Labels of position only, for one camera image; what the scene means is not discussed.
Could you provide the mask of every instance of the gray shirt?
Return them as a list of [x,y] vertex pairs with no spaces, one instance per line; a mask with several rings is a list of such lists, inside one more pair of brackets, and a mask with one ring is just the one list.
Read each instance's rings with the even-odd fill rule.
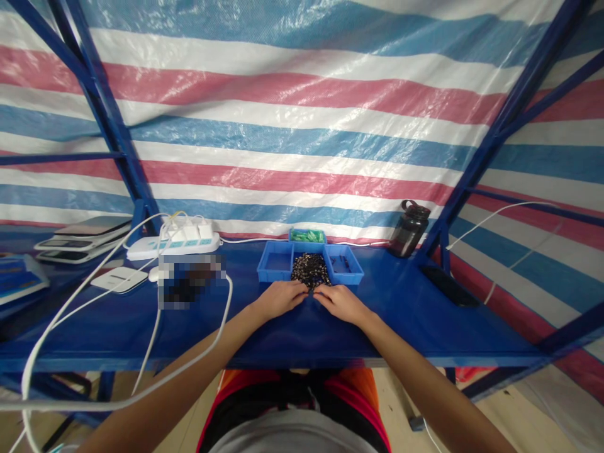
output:
[[210,453],[376,453],[364,439],[312,410],[269,412],[230,430]]

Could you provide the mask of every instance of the black phone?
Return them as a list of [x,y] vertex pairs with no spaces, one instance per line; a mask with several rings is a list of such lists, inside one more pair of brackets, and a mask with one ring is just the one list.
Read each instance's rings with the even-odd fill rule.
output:
[[447,296],[457,306],[475,308],[481,303],[472,293],[461,286],[453,277],[439,267],[422,266],[421,272],[428,277],[441,293]]

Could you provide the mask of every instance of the person's right hand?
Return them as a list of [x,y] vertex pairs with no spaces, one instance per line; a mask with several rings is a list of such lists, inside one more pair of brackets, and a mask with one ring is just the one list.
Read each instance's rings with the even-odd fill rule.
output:
[[358,327],[373,314],[373,312],[344,285],[319,285],[316,287],[313,297],[333,316]]

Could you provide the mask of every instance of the green items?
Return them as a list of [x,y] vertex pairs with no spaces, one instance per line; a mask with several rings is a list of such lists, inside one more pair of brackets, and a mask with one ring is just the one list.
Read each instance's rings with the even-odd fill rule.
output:
[[321,230],[291,230],[289,240],[295,242],[325,243],[325,234]]

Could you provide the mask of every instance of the blue plastic tray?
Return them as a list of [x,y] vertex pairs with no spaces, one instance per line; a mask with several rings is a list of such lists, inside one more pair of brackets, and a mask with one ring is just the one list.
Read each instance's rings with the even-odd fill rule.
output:
[[365,272],[348,245],[326,245],[323,258],[332,284],[358,285]]
[[267,242],[258,264],[258,280],[262,282],[291,280],[294,246],[291,242]]
[[290,280],[294,259],[304,253],[323,255],[329,278],[334,285],[358,285],[365,275],[348,245],[297,241],[267,242],[258,264],[258,280],[261,282]]

